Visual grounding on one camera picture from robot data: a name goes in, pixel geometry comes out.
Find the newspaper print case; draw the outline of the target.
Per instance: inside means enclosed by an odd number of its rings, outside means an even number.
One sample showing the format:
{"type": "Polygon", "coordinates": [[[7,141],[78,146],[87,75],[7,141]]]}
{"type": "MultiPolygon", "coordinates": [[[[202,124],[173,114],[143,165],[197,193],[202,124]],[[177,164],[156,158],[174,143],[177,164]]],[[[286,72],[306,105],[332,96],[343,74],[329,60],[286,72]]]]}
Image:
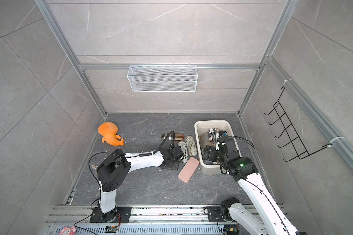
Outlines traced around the newspaper print case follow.
{"type": "Polygon", "coordinates": [[[187,144],[185,142],[179,142],[178,147],[180,147],[183,152],[183,159],[181,161],[185,164],[189,160],[187,144]]]}

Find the grey case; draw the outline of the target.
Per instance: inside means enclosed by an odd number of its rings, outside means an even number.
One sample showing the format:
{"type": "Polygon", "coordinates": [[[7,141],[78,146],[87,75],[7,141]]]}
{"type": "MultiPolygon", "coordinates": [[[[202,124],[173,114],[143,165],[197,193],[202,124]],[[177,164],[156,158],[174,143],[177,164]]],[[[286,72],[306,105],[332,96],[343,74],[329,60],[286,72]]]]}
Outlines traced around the grey case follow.
{"type": "Polygon", "coordinates": [[[204,132],[199,136],[200,149],[204,149],[207,143],[209,142],[209,133],[204,132]]]}

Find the plaid glasses case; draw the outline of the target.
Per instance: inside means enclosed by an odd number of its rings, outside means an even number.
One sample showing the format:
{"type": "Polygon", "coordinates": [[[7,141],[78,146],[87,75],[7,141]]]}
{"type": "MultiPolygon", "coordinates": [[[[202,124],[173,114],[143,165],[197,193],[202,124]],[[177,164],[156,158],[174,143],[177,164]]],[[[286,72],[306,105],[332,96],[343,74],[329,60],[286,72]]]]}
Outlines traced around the plaid glasses case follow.
{"type": "Polygon", "coordinates": [[[164,133],[161,136],[161,139],[164,140],[165,138],[167,138],[167,141],[182,142],[184,140],[184,135],[180,133],[175,133],[170,135],[168,135],[168,133],[164,133]]]}

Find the beige plastic storage bin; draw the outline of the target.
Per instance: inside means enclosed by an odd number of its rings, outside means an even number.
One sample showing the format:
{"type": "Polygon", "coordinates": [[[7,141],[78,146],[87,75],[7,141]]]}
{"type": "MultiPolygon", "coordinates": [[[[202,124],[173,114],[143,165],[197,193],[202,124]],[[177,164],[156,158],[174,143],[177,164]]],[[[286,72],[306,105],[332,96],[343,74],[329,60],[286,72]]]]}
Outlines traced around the beige plastic storage bin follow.
{"type": "Polygon", "coordinates": [[[198,158],[200,161],[201,173],[204,175],[215,175],[221,174],[220,166],[217,165],[207,165],[204,163],[203,154],[201,146],[205,147],[206,144],[201,141],[201,137],[205,132],[208,132],[210,128],[218,128],[220,131],[226,131],[230,136],[233,136],[234,133],[232,128],[226,120],[204,120],[197,121],[194,125],[195,127],[195,136],[196,136],[196,145],[198,148],[198,158]]]}

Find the pink case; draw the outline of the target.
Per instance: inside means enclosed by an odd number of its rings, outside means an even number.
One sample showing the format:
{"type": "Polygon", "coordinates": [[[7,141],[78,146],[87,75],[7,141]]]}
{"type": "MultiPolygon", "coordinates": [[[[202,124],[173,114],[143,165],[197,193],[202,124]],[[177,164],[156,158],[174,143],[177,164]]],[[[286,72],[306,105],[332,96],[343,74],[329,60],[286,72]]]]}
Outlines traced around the pink case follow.
{"type": "Polygon", "coordinates": [[[199,164],[200,164],[199,160],[193,157],[190,158],[185,164],[185,166],[183,167],[183,169],[180,171],[178,175],[178,179],[183,183],[187,184],[192,178],[192,175],[195,173],[199,164]]]}

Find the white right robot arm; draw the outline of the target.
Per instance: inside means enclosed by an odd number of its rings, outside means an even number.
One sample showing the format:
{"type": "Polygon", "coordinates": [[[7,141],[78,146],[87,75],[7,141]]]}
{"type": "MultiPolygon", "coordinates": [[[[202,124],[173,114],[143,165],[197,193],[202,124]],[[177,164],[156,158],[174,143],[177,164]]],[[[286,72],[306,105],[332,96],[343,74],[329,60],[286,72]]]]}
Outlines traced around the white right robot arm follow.
{"type": "Polygon", "coordinates": [[[221,202],[220,209],[206,210],[216,223],[236,222],[251,235],[300,235],[267,190],[258,169],[248,157],[242,157],[235,136],[210,137],[204,154],[219,164],[222,174],[233,177],[255,207],[258,217],[248,211],[240,201],[231,197],[221,202]]]}

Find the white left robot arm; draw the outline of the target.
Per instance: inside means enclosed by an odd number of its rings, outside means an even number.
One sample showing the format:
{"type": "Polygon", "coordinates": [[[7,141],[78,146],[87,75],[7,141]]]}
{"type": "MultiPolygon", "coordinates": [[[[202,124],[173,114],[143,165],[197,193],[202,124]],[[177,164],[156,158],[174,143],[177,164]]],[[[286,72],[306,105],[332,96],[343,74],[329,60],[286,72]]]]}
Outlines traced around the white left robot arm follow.
{"type": "Polygon", "coordinates": [[[96,180],[99,184],[100,198],[93,209],[91,223],[120,221],[116,207],[116,193],[128,173],[148,168],[178,169],[184,152],[175,145],[175,132],[169,132],[156,150],[144,153],[124,153],[121,149],[113,151],[97,166],[96,180]]]}

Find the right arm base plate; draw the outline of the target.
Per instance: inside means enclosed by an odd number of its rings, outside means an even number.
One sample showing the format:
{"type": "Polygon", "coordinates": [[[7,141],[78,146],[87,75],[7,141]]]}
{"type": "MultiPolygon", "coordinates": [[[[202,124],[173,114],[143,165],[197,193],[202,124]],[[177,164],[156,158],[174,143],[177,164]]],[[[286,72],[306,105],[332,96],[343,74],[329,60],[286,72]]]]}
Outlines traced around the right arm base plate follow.
{"type": "Polygon", "coordinates": [[[208,206],[205,207],[204,213],[208,216],[209,222],[218,222],[223,218],[220,206],[208,206]]]}

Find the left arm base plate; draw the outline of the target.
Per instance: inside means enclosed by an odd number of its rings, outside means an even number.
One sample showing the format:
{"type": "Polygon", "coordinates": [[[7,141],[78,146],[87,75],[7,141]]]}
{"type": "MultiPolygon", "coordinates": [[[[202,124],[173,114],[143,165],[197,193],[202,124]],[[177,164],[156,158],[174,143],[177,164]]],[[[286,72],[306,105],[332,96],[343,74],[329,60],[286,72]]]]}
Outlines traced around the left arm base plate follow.
{"type": "Polygon", "coordinates": [[[90,223],[128,223],[132,207],[116,207],[114,210],[103,213],[100,207],[93,209],[90,223]]]}

